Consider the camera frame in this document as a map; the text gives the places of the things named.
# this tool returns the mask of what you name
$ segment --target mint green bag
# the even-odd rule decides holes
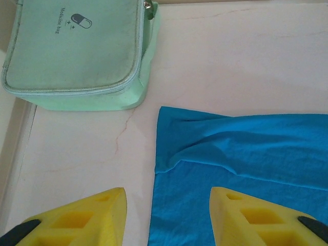
[[[19,0],[2,84],[49,110],[136,107],[158,30],[151,0]]]

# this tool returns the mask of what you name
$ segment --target pill icon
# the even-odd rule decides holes
[[[79,26],[88,29],[92,26],[92,21],[90,21],[89,19],[85,18],[83,15],[81,14],[73,14],[71,16],[71,20],[75,23],[77,23]]]

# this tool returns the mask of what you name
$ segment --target crack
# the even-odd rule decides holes
[[[128,123],[129,123],[129,120],[132,118],[134,112],[136,111],[137,108],[133,109],[132,110],[132,113],[131,115],[129,116],[129,118],[127,119],[127,121],[125,122],[125,127],[124,129],[120,132],[120,134],[117,136],[117,138],[115,139],[115,143],[116,143],[116,149],[115,149],[115,153],[114,153],[114,156],[118,153],[119,151],[119,146],[118,146],[118,141],[119,141],[119,138],[122,136],[122,134],[126,131],[126,129],[128,128]]]
[[[210,16],[201,16],[201,17],[187,17],[187,18],[173,18],[173,19],[166,19],[167,21],[178,21],[178,20],[186,20],[186,19],[204,19],[204,18],[214,18],[218,17],[220,15],[225,15],[225,14],[230,14],[230,13],[235,13],[235,12],[243,12],[243,11],[249,11],[249,10],[255,10],[256,8],[247,8],[247,9],[238,9],[238,10],[231,10],[229,12],[224,12],[224,13],[218,13]]]

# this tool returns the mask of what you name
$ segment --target white surface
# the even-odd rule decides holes
[[[162,6],[145,102],[120,112],[37,108],[7,229],[125,187],[124,245],[147,245],[160,106],[225,115],[328,112],[328,7]]]

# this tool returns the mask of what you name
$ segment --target bag strap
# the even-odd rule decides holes
[[[158,3],[153,2],[154,6],[154,18],[150,21],[150,41],[146,48],[146,51],[141,59],[139,79],[141,83],[145,81],[144,76],[148,76],[146,71],[149,69],[149,63],[151,62],[156,51],[157,34],[160,26],[160,14],[158,10]]]

